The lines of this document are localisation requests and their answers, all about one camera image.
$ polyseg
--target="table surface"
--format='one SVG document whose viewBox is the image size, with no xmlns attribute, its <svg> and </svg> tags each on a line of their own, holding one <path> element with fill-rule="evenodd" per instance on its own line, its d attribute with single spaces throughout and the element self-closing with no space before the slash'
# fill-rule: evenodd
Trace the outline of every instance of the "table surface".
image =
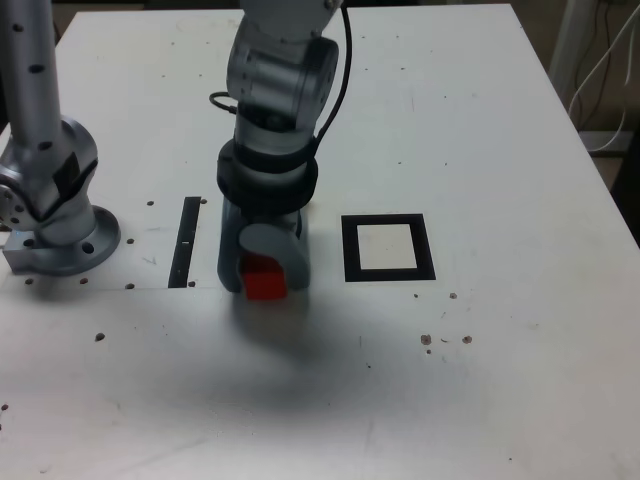
<svg viewBox="0 0 640 480">
<path fill-rule="evenodd" d="M 640 255 L 511 8 L 352 12 L 313 283 L 266 305 L 215 269 L 234 119 L 208 95 L 239 20 L 80 14 L 62 39 L 123 241 L 31 286 L 2 262 L 0 477 L 638 478 Z M 186 196 L 197 286 L 168 290 Z M 386 213 L 424 215 L 437 280 L 345 283 L 341 215 Z"/>
</svg>

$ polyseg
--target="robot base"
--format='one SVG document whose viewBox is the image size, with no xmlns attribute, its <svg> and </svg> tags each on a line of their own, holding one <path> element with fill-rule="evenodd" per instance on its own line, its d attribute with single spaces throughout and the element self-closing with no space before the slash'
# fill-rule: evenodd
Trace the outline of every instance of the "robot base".
<svg viewBox="0 0 640 480">
<path fill-rule="evenodd" d="M 34 232 L 14 231 L 3 253 L 14 273 L 67 276 L 90 270 L 104 262 L 120 243 L 120 226 L 113 214 L 93 207 L 95 228 L 82 240 L 61 247 L 44 245 Z"/>
</svg>

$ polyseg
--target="black square frame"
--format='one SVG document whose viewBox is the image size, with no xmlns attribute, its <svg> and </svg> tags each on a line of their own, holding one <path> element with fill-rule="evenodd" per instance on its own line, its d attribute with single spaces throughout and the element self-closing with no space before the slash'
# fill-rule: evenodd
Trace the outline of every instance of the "black square frame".
<svg viewBox="0 0 640 480">
<path fill-rule="evenodd" d="M 358 226 L 360 225 L 409 225 L 417 268 L 363 270 L 360 263 L 360 242 L 358 240 Z M 436 279 L 427 229 L 421 213 L 343 215 L 342 247 L 346 282 L 406 282 Z"/>
</svg>

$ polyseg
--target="black strip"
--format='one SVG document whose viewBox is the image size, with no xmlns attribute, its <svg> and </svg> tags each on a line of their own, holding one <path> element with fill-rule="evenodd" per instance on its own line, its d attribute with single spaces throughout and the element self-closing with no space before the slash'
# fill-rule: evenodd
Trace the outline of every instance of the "black strip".
<svg viewBox="0 0 640 480">
<path fill-rule="evenodd" d="M 618 178 L 611 188 L 611 196 L 640 246 L 640 128 L 636 130 L 629 151 L 624 156 Z"/>
<path fill-rule="evenodd" d="M 363 270 L 360 264 L 359 225 L 409 225 L 417 268 Z M 427 229 L 422 214 L 343 215 L 342 247 L 346 282 L 401 282 L 436 279 Z"/>
<path fill-rule="evenodd" d="M 305 147 L 289 155 L 267 155 L 235 143 L 234 153 L 238 161 L 251 170 L 278 174 L 290 172 L 307 163 L 315 156 L 316 147 L 315 139 L 311 139 Z"/>
<path fill-rule="evenodd" d="M 87 168 L 80 174 L 80 176 L 76 179 L 76 181 L 71 186 L 71 189 L 67 192 L 66 197 L 58 197 L 58 200 L 47 210 L 44 215 L 44 218 L 41 221 L 47 220 L 51 217 L 58 208 L 62 206 L 63 203 L 68 202 L 73 197 L 75 197 L 78 193 L 82 191 L 82 187 L 86 183 L 87 179 L 93 174 L 93 171 L 98 167 L 98 159 L 93 160 Z"/>
<path fill-rule="evenodd" d="M 302 235 L 302 214 L 300 210 L 298 210 L 298 228 L 296 228 L 296 237 L 298 237 L 298 240 L 300 239 L 300 235 Z"/>
<path fill-rule="evenodd" d="M 76 179 L 80 176 L 80 165 L 78 165 L 78 157 L 75 152 L 64 161 L 62 166 L 53 174 L 53 182 L 58 188 L 60 198 L 68 197 L 69 192 L 73 190 Z"/>
<path fill-rule="evenodd" d="M 287 186 L 265 186 L 253 181 L 238 167 L 235 142 L 227 142 L 218 157 L 218 187 L 244 216 L 286 215 L 309 203 L 318 181 L 318 163 L 311 157 L 303 176 Z"/>
<path fill-rule="evenodd" d="M 171 273 L 169 273 L 169 288 L 187 288 L 191 254 L 196 240 L 198 215 L 200 214 L 201 197 L 186 197 L 182 207 L 182 218 L 178 228 L 176 249 L 173 252 Z"/>
</svg>

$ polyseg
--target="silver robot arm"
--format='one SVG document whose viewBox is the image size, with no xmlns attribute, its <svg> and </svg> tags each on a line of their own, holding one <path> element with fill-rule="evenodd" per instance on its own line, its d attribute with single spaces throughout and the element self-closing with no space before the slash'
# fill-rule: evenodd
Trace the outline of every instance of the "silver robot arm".
<svg viewBox="0 0 640 480">
<path fill-rule="evenodd" d="M 337 44 L 322 32 L 341 4 L 240 0 L 245 16 L 227 70 L 229 95 L 238 101 L 236 126 L 218 160 L 225 196 L 218 274 L 232 292 L 261 298 L 246 282 L 245 260 L 256 256 L 283 270 L 280 292 L 309 285 L 301 211 L 316 185 L 314 130 L 338 62 Z"/>
<path fill-rule="evenodd" d="M 50 0 L 0 0 L 0 73 L 11 138 L 0 156 L 3 253 L 16 273 L 71 275 L 115 250 L 115 217 L 87 189 L 98 165 L 87 130 L 62 117 Z"/>
</svg>

